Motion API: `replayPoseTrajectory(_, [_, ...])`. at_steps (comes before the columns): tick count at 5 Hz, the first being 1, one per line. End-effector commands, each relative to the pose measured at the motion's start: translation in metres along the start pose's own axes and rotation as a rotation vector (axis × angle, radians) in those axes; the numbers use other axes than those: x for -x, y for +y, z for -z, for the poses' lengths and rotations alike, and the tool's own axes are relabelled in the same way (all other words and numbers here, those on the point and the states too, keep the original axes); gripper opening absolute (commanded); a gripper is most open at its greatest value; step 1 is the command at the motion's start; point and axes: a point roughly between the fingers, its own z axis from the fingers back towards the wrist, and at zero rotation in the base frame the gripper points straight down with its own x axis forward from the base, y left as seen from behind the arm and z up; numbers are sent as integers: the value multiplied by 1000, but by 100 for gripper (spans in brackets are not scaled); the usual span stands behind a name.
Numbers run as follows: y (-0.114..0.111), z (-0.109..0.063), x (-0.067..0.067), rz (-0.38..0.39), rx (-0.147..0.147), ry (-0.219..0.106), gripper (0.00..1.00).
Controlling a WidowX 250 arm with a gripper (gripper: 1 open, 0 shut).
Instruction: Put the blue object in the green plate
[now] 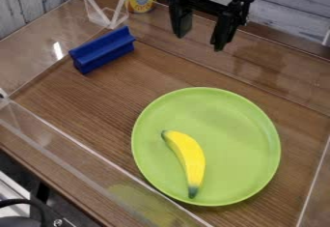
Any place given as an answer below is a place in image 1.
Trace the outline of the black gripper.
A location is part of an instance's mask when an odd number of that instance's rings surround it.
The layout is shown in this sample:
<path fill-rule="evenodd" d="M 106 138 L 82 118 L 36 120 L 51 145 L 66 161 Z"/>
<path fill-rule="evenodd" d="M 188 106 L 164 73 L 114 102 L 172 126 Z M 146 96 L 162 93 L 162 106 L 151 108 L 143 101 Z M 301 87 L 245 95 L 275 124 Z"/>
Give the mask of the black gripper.
<path fill-rule="evenodd" d="M 194 10 L 219 14 L 210 43 L 215 51 L 222 51 L 233 40 L 238 25 L 245 25 L 247 22 L 253 2 L 254 0 L 168 0 L 170 21 L 175 36 L 182 39 L 191 31 Z"/>

